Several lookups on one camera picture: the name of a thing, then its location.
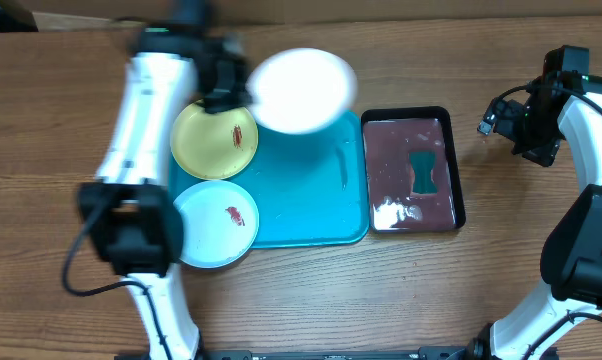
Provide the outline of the green sponge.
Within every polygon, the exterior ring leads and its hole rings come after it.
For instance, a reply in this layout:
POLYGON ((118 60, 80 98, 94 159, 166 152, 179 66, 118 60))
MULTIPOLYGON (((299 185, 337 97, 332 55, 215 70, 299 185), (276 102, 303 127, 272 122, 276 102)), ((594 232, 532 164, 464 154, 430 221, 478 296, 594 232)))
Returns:
POLYGON ((419 195, 432 195, 437 193, 437 186, 433 180, 433 169, 436 155, 430 151, 412 152, 409 154, 412 173, 412 192, 419 195))

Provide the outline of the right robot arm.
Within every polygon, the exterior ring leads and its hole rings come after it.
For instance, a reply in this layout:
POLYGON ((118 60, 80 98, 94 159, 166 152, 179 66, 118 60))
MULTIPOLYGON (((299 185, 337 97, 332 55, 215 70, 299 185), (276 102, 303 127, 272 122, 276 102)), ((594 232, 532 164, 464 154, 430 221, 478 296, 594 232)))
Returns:
POLYGON ((478 125, 544 167, 566 142, 580 195, 545 241, 537 286, 457 359, 554 359, 554 344, 570 330, 585 320, 602 323, 602 77, 590 73, 589 60, 583 47, 549 51, 542 74, 522 88, 526 102, 504 92, 478 125))

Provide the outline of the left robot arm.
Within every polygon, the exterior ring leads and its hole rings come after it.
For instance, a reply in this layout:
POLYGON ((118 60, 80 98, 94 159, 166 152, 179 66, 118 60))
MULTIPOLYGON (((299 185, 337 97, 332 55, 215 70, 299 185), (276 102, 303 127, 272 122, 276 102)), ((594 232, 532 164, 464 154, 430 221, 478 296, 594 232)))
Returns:
POLYGON ((167 191, 172 126, 195 98, 205 112, 250 103, 247 64, 237 40, 209 35, 211 5, 178 0, 166 20, 148 20, 131 59, 114 134, 95 178, 80 185, 83 226, 62 267, 77 297, 127 289, 145 327, 147 359, 204 359, 207 354, 181 280, 184 223, 167 191), (85 238, 118 281, 91 290, 70 283, 85 238))

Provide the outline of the white plate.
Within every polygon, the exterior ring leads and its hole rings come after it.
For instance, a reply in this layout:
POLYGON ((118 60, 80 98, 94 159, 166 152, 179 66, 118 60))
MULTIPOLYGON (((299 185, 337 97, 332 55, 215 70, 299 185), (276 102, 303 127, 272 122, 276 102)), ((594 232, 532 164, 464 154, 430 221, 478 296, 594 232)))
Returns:
POLYGON ((246 88, 259 125, 288 135, 320 131, 353 105, 357 77, 342 58, 315 48, 279 52, 259 64, 246 88))

